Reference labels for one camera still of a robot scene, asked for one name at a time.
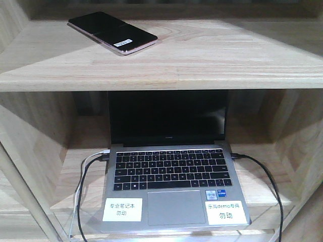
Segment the silver laptop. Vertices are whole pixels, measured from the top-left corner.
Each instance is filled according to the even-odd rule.
[[[108,92],[102,232],[208,230],[250,215],[225,141],[227,90]]]

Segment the black smartphone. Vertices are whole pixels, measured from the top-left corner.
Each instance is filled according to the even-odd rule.
[[[69,19],[68,25],[124,55],[157,42],[157,36],[104,12]]]

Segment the white sticker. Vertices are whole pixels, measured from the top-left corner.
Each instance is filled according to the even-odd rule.
[[[107,198],[102,221],[140,222],[142,198]]]
[[[209,225],[247,224],[241,201],[205,202]]]
[[[121,41],[121,42],[119,42],[119,43],[114,44],[114,46],[115,46],[115,47],[119,47],[119,46],[122,46],[122,45],[125,45],[125,44],[129,44],[129,43],[131,43],[131,42],[132,42],[132,40],[131,40],[131,39],[126,39],[126,40],[124,40],[124,41]]]

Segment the laptop screen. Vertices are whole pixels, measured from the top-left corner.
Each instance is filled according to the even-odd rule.
[[[112,144],[207,144],[224,140],[227,90],[109,91]]]

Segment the touchpad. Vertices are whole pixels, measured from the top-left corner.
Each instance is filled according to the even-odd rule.
[[[200,191],[148,193],[148,224],[205,223]]]

